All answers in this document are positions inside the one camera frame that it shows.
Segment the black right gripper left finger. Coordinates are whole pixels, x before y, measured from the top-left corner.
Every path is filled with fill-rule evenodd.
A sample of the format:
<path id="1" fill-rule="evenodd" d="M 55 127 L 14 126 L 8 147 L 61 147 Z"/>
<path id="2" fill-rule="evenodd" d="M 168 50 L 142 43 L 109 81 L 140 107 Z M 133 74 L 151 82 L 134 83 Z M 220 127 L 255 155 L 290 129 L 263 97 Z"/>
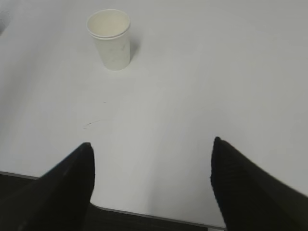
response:
<path id="1" fill-rule="evenodd" d="M 0 229 L 81 231 L 94 183 L 94 151 L 85 142 L 45 175 L 1 200 Z"/>

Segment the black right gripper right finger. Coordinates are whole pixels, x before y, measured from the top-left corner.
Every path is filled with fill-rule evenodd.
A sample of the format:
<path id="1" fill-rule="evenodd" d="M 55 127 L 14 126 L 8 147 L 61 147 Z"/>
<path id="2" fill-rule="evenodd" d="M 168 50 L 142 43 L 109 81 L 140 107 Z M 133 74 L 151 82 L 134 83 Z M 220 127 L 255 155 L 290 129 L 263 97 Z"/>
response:
<path id="1" fill-rule="evenodd" d="M 211 185 L 229 231 L 306 231 L 308 198 L 215 137 Z"/>

